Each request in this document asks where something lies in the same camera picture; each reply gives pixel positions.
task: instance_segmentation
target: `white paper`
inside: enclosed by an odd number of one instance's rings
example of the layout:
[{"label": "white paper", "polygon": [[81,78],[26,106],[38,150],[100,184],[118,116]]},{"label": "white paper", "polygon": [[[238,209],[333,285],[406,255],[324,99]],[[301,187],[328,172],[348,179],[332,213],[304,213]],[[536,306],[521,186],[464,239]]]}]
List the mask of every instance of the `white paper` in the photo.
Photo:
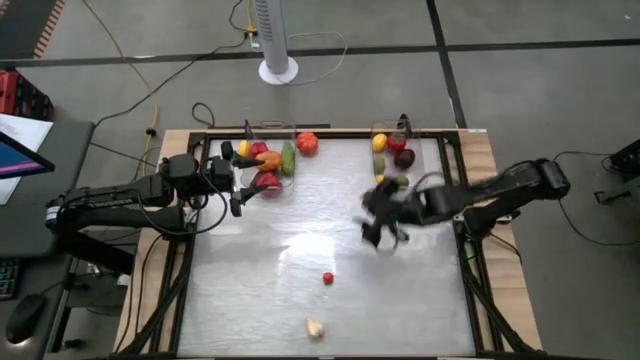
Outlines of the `white paper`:
[{"label": "white paper", "polygon": [[[48,121],[0,114],[0,131],[34,152],[38,151],[52,125]],[[0,205],[7,204],[20,179],[18,177],[0,180]]]}]

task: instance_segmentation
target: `monitor screen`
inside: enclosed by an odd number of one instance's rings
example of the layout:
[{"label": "monitor screen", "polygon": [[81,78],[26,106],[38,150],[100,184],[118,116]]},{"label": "monitor screen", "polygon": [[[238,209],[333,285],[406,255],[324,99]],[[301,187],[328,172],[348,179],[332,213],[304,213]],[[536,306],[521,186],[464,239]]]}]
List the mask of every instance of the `monitor screen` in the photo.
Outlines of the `monitor screen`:
[{"label": "monitor screen", "polygon": [[53,170],[53,164],[0,132],[0,179],[51,170]]}]

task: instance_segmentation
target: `concrete floor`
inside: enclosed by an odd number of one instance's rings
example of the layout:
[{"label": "concrete floor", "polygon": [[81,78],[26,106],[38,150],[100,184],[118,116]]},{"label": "concrete floor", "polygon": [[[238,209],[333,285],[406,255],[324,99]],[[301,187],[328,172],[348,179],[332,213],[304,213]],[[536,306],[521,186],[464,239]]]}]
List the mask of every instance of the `concrete floor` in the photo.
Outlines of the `concrete floor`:
[{"label": "concrete floor", "polygon": [[[94,1],[128,55],[208,52],[236,42],[226,23],[232,0]],[[351,46],[429,45],[434,35],[422,0],[285,0],[288,32],[340,31]],[[632,1],[437,1],[448,44],[600,40],[640,37],[640,4]],[[244,16],[237,14],[243,24]],[[338,46],[329,39],[293,47]],[[116,56],[103,30],[68,0],[46,58]],[[517,50],[450,54],[469,127],[489,129],[498,166],[552,157],[562,150],[613,152],[640,133],[639,47]],[[304,58],[301,76],[322,74],[337,57]],[[200,128],[191,119],[196,101],[209,104],[219,125],[244,119],[282,119],[368,127],[372,120],[407,113],[421,127],[454,127],[436,53],[352,55],[321,82],[274,88],[257,78],[257,60],[194,65],[159,94],[160,133]],[[182,63],[139,68],[160,83]],[[60,118],[96,121],[145,95],[124,65],[21,69],[51,95]],[[94,141],[141,154],[151,104],[101,126]],[[638,211],[625,202],[600,207],[594,190],[617,182],[599,158],[560,160],[573,188],[566,207],[577,226],[610,242],[637,239]],[[91,148],[79,185],[126,182],[130,160]],[[556,203],[535,203],[515,222],[518,246],[544,348],[553,354],[635,359],[640,352],[640,246],[601,247],[573,234]],[[86,314],[69,331],[91,329]],[[109,332],[90,336],[99,346],[55,358],[102,355]]]}]

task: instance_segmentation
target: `green fruit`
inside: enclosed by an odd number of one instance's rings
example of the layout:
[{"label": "green fruit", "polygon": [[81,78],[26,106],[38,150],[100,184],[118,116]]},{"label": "green fruit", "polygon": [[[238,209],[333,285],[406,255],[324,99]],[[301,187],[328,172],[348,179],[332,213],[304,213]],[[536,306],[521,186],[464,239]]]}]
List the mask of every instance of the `green fruit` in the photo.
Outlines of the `green fruit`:
[{"label": "green fruit", "polygon": [[373,173],[376,175],[384,174],[386,165],[382,156],[376,156],[373,158]]},{"label": "green fruit", "polygon": [[396,182],[400,187],[408,187],[409,186],[409,178],[404,175],[400,175],[396,178]]},{"label": "green fruit", "polygon": [[293,145],[285,143],[282,147],[282,173],[291,176],[296,168],[296,152]]}]

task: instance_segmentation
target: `clear plastic bin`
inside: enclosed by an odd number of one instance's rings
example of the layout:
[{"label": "clear plastic bin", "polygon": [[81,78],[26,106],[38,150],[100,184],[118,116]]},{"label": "clear plastic bin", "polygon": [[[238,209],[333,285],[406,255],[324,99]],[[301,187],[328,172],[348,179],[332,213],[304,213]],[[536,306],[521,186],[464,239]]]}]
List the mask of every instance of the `clear plastic bin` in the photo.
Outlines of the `clear plastic bin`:
[{"label": "clear plastic bin", "polygon": [[[245,121],[245,134],[246,140],[250,143],[264,142],[269,151],[277,151],[280,154],[282,154],[283,146],[289,143],[293,147],[294,154],[297,157],[296,127],[294,124],[283,121],[259,121],[255,123]],[[253,179],[259,172],[260,170],[255,167],[242,170],[240,177],[242,185],[245,187],[251,186]],[[282,187],[269,187],[260,194],[264,197],[291,195],[294,188],[295,169],[292,176],[287,176],[282,173],[280,167],[275,170],[275,174],[278,176]]]},{"label": "clear plastic bin", "polygon": [[[373,151],[373,138],[378,134],[385,134],[387,137],[394,133],[402,132],[407,137],[407,145],[405,149],[413,150],[415,159],[413,164],[406,170],[400,169],[394,165],[395,154],[392,153],[385,145],[385,148],[380,152]],[[411,188],[420,178],[424,175],[424,160],[422,158],[422,146],[420,138],[411,131],[411,123],[408,119],[399,120],[381,120],[375,121],[371,125],[371,174],[376,176],[374,170],[374,159],[377,156],[381,156],[385,162],[385,177],[398,177],[406,176],[409,179],[409,186]]]}]

